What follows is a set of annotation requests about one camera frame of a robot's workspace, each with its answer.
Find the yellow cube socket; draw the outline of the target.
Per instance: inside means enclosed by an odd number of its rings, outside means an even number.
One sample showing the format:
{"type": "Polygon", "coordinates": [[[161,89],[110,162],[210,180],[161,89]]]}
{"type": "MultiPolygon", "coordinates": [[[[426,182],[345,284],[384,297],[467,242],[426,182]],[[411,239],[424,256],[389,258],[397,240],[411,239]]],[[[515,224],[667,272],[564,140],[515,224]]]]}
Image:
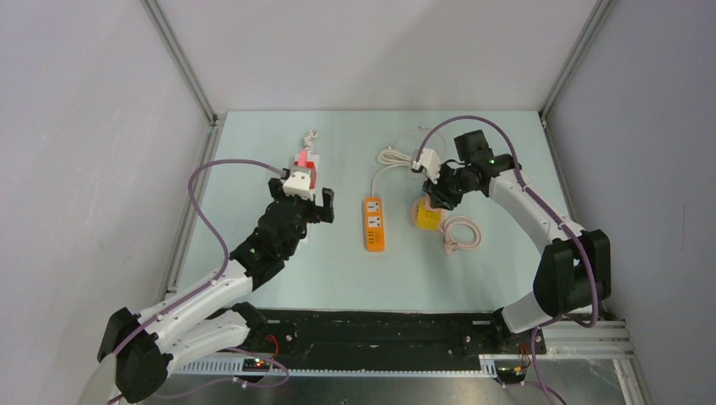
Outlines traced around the yellow cube socket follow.
{"type": "Polygon", "coordinates": [[[414,211],[415,227],[425,231],[437,231],[442,222],[442,210],[419,203],[414,211]]]}

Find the red cube socket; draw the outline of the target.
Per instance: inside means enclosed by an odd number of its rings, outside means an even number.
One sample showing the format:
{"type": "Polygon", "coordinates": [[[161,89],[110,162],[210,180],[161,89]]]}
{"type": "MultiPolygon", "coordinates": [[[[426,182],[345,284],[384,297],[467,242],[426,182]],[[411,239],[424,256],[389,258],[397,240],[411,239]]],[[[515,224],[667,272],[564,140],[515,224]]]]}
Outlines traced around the red cube socket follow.
{"type": "Polygon", "coordinates": [[[294,160],[294,166],[297,167],[302,174],[307,175],[310,179],[309,191],[311,193],[314,193],[317,187],[318,162],[314,159],[309,159],[307,167],[296,166],[295,162],[296,160],[294,160]]]}

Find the pink plug adapter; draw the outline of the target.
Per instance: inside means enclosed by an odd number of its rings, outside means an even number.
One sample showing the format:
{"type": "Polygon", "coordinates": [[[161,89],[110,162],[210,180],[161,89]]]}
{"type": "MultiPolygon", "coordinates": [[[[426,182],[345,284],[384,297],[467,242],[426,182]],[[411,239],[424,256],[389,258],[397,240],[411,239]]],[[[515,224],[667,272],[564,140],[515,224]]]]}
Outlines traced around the pink plug adapter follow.
{"type": "Polygon", "coordinates": [[[308,166],[308,150],[303,149],[297,156],[296,156],[296,166],[299,167],[307,167],[308,166]]]}

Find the white multicolour power strip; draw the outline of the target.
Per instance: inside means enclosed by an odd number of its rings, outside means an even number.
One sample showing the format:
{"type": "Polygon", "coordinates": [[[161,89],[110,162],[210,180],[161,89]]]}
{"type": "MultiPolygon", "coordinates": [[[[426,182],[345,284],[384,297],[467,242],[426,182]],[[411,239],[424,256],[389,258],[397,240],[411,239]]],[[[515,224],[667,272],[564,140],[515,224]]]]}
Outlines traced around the white multicolour power strip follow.
{"type": "Polygon", "coordinates": [[[318,169],[320,165],[320,156],[318,154],[315,154],[308,148],[302,149],[298,154],[295,155],[293,159],[293,165],[295,167],[301,167],[303,171],[306,171],[309,173],[310,178],[310,187],[309,191],[311,193],[312,197],[315,197],[317,195],[317,178],[318,178],[318,169]]]}

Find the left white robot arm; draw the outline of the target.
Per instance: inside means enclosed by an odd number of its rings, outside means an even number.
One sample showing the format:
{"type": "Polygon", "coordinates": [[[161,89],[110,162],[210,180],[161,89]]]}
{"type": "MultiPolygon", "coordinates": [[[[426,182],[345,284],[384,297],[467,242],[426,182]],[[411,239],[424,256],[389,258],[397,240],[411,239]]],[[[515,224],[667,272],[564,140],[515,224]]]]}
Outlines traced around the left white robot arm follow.
{"type": "Polygon", "coordinates": [[[232,310],[276,276],[306,238],[309,224],[334,221],[334,191],[321,190],[322,204],[300,189],[295,175],[268,182],[273,201],[254,231],[222,265],[176,294],[137,313],[123,307],[108,319],[97,359],[109,365],[110,383],[98,401],[141,402],[155,394],[170,375],[195,360],[221,350],[261,348],[266,320],[250,304],[232,310]]]}

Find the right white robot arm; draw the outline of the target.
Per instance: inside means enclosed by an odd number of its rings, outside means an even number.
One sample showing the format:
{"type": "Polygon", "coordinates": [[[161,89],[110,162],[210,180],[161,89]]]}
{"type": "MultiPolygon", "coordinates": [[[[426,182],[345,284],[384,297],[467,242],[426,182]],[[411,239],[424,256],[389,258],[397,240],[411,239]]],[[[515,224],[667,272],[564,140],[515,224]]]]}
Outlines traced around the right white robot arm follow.
{"type": "Polygon", "coordinates": [[[505,353],[524,341],[524,332],[583,307],[599,315],[611,294],[610,240],[600,229],[587,231],[560,215],[521,174],[510,154],[495,155],[481,130],[454,140],[455,160],[421,147],[411,169],[423,174],[432,208],[455,209],[469,192],[481,192],[522,228],[540,254],[531,292],[496,312],[491,343],[505,353]]]}

